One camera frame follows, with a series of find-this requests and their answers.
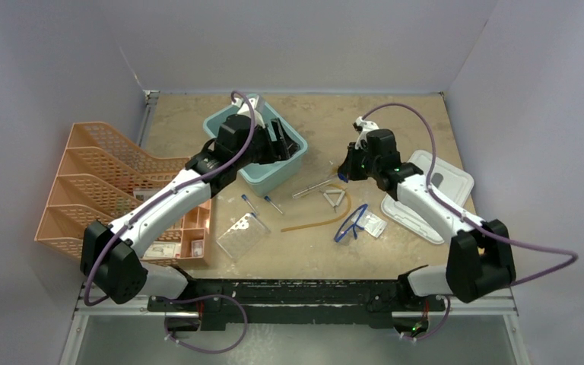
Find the white clay pipe triangle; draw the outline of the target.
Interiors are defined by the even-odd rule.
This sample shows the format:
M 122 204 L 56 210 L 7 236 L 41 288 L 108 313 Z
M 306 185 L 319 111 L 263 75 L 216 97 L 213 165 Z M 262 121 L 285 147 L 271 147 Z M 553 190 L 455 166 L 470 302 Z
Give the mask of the white clay pipe triangle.
M 346 190 L 345 189 L 324 189 L 320 191 L 324 199 L 331 205 L 333 211 L 337 211 L 337 208 L 341 205 L 344 200 Z

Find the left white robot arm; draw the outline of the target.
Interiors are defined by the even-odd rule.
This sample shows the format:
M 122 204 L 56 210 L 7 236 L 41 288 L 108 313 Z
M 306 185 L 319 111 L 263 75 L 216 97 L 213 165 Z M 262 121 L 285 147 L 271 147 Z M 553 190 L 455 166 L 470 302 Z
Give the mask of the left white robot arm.
M 228 116 L 217 136 L 206 141 L 157 194 L 109 224 L 95 220 L 86 227 L 80 261 L 87 278 L 85 305 L 99 303 L 90 298 L 91 288 L 97 287 L 103 299 L 117 304 L 147 295 L 166 297 L 179 311 L 192 308 L 196 290 L 188 285 L 186 274 L 141 257 L 168 228 L 233 183 L 239 170 L 252 163 L 289 160 L 299 149 L 279 119 L 259 125 L 249 116 Z

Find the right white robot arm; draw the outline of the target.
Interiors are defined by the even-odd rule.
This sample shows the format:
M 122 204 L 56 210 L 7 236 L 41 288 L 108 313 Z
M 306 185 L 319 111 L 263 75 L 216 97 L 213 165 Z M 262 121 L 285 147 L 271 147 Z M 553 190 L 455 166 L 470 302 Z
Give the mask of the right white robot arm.
M 516 269 L 506 226 L 484 221 L 461 208 L 446 208 L 449 199 L 430 185 L 419 167 L 403 163 L 393 132 L 378 127 L 356 127 L 359 136 L 348 145 L 338 168 L 345 181 L 372 178 L 395 201 L 408 206 L 449 242 L 445 265 L 424 266 L 399 276 L 398 303 L 415 309 L 430 295 L 452 295 L 470 303 L 511 285 Z

